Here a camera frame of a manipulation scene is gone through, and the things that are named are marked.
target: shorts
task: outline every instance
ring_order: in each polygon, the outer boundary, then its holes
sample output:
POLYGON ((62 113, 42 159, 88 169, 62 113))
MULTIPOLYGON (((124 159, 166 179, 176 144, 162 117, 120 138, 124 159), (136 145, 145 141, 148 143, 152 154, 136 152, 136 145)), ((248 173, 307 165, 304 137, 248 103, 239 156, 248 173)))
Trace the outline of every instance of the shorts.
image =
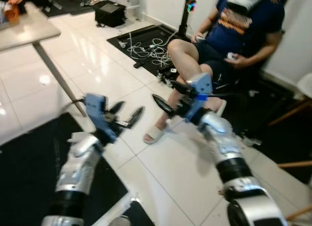
POLYGON ((224 85, 235 81, 234 68, 224 60, 219 53, 206 42, 193 43, 199 54, 199 64, 207 64, 213 70, 212 82, 214 85, 224 85))

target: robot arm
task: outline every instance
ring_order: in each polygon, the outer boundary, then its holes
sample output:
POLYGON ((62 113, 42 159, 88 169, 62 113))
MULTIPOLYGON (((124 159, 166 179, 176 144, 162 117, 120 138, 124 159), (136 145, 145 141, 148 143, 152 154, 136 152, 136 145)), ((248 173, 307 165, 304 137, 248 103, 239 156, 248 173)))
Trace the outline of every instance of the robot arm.
POLYGON ((119 122, 116 113, 123 102, 117 103, 107 111, 106 97, 87 94, 84 104, 96 130, 92 134, 72 134, 68 159, 61 169, 55 196, 42 226, 83 226, 84 203, 104 147, 108 143, 114 143, 124 128, 131 128, 143 112, 143 107, 139 108, 129 121, 119 122))
POLYGON ((169 115, 180 115, 186 122, 195 124, 209 141, 214 141, 211 153, 223 183, 223 193, 229 202, 227 213, 231 226, 286 226, 281 210, 253 176, 239 151, 230 123, 203 105, 212 92, 208 74, 201 74, 184 86, 173 82, 175 88, 184 94, 174 111, 158 95, 156 103, 169 115))

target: table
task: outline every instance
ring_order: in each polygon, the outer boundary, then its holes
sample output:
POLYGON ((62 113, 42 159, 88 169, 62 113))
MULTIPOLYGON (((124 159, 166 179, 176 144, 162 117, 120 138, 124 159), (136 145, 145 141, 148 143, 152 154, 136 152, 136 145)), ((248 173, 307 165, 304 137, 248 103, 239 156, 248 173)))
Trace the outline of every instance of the table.
POLYGON ((32 44, 71 101, 83 116, 87 116, 83 107, 77 102, 77 99, 67 82, 40 44, 40 41, 42 40, 60 36, 60 30, 51 24, 47 17, 32 3, 26 3, 25 7, 27 14, 20 16, 19 23, 10 24, 8 27, 0 30, 0 51, 32 44))

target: white tabletop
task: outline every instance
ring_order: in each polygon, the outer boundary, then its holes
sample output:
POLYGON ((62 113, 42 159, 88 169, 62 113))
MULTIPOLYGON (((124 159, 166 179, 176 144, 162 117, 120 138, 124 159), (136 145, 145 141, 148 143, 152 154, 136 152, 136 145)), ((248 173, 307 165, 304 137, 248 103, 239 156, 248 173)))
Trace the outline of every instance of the white tabletop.
POLYGON ((9 24, 0 30, 0 51, 22 46, 60 35, 60 31, 32 3, 26 4, 27 14, 19 23, 9 24))

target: wooden chair leg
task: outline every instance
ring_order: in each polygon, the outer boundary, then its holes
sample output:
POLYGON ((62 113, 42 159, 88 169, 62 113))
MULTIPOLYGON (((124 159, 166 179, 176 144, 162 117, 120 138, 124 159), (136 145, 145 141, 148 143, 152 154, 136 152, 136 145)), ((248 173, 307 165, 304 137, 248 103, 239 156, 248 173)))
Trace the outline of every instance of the wooden chair leg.
POLYGON ((278 166, 280 168, 306 167, 306 166, 312 166, 312 161, 303 161, 303 162, 296 162, 296 163, 279 164, 278 166))
POLYGON ((294 214, 291 214, 291 215, 287 216, 286 220, 287 221, 291 221, 291 220, 297 218, 298 216, 303 215, 303 214, 305 214, 305 213, 307 213, 307 212, 309 212, 311 210, 312 210, 312 204, 309 205, 308 207, 302 209, 302 210, 299 210, 299 211, 295 212, 294 214))
POLYGON ((301 105, 298 106, 297 108, 294 108, 294 109, 292 109, 291 111, 289 111, 288 113, 282 115, 280 118, 278 118, 278 119, 276 119, 276 120, 270 122, 270 123, 268 124, 268 126, 275 125, 275 124, 277 124, 277 123, 279 123, 279 122, 285 120, 286 118, 288 118, 288 117, 290 117, 290 116, 292 116, 292 115, 294 115, 294 114, 300 112, 301 110, 305 109, 305 108, 306 108, 307 106, 309 106, 310 104, 311 104, 310 101, 301 104, 301 105))

